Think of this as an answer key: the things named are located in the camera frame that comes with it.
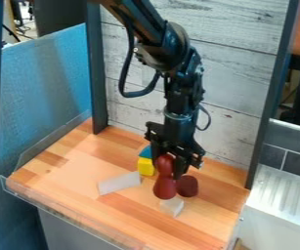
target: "white block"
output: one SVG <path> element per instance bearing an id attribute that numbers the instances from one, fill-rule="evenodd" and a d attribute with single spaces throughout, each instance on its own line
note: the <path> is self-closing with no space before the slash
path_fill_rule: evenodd
<path id="1" fill-rule="evenodd" d="M 179 197 L 160 201 L 160 211 L 169 214 L 174 218 L 182 212 L 184 206 L 185 201 Z"/>
<path id="2" fill-rule="evenodd" d="M 111 192 L 119 191 L 125 188 L 139 186 L 141 184 L 141 177 L 138 171 L 116 178 L 108 179 L 98 183 L 100 195 L 105 195 Z"/>

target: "cable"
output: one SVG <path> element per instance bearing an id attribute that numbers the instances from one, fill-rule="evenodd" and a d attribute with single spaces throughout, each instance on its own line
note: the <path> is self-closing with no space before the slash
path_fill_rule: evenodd
<path id="1" fill-rule="evenodd" d="M 141 96 L 144 96 L 150 92 L 152 92 L 156 86 L 156 83 L 159 79 L 159 77 L 161 76 L 160 72 L 157 70 L 152 81 L 150 82 L 150 84 L 143 90 L 140 91 L 134 91 L 134 92 L 125 92 L 125 82 L 126 82 L 126 78 L 127 78 L 127 73 L 129 71 L 130 68 L 130 64 L 132 61 L 132 57 L 133 57 L 133 50 L 135 47 L 135 40 L 133 37 L 133 27 L 132 27 L 132 23 L 129 21 L 128 17 L 126 17 L 126 15 L 116 9 L 113 8 L 119 15 L 120 17 L 123 19 L 125 27 L 126 27 L 126 31 L 127 31 L 127 35 L 128 35 L 128 39 L 129 39 L 129 49 L 127 52 L 127 56 L 124 62 L 124 65 L 122 67 L 122 70 L 120 72 L 120 77 L 119 77 L 119 83 L 118 83 L 118 89 L 119 89 L 119 93 L 120 95 L 122 95 L 124 98 L 138 98 Z"/>
<path id="2" fill-rule="evenodd" d="M 15 34 L 9 27 L 7 27 L 5 24 L 2 24 L 2 27 L 5 28 L 9 32 L 10 35 L 14 36 L 18 42 L 21 42 L 21 40 L 19 39 L 17 34 Z"/>
<path id="3" fill-rule="evenodd" d="M 205 107 L 204 106 L 202 106 L 201 104 L 199 105 L 199 109 L 201 110 L 201 111 L 203 111 L 206 115 L 207 115 L 207 117 L 208 117 L 208 121 L 207 121 L 207 124 L 206 124 L 206 126 L 204 127 L 204 128 L 199 128 L 199 126 L 198 125 L 196 125 L 196 128 L 199 130 L 199 131 L 205 131 L 205 130 L 207 130 L 209 127 L 210 127 L 210 125 L 211 125 L 211 123 L 212 123 L 212 118 L 211 118 L 211 114 L 205 109 Z"/>

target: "white wooden wall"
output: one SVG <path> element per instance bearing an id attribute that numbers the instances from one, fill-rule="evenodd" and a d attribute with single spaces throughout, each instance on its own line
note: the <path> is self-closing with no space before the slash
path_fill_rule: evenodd
<path id="1" fill-rule="evenodd" d="M 211 112 L 213 123 L 195 138 L 207 156 L 248 168 L 288 1 L 151 1 L 165 19 L 187 30 L 202 55 L 203 105 Z M 102 9 L 102 16 L 110 124 L 143 134 L 147 121 L 163 121 L 162 82 L 142 98 L 130 100 L 119 95 L 116 85 L 126 56 L 127 36 L 110 13 Z M 128 90 L 143 88 L 152 74 L 152 69 L 133 60 Z"/>

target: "red object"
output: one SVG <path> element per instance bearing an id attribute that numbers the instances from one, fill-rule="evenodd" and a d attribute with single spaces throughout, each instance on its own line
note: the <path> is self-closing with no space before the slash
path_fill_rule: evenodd
<path id="1" fill-rule="evenodd" d="M 198 195 L 198 181 L 194 176 L 182 176 L 176 182 L 177 192 L 184 197 L 194 197 Z"/>
<path id="2" fill-rule="evenodd" d="M 173 174 L 174 157 L 170 154 L 163 154 L 156 159 L 155 167 L 160 177 L 171 177 Z"/>
<path id="3" fill-rule="evenodd" d="M 153 193 L 160 199 L 171 199 L 176 195 L 176 183 L 172 177 L 158 177 Z"/>

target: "yellow block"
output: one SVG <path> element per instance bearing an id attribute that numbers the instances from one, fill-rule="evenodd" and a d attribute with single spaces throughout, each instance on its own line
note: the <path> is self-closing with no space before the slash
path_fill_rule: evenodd
<path id="1" fill-rule="evenodd" d="M 138 171 L 143 176 L 153 176 L 155 173 L 155 168 L 151 164 L 151 159 L 139 157 Z"/>

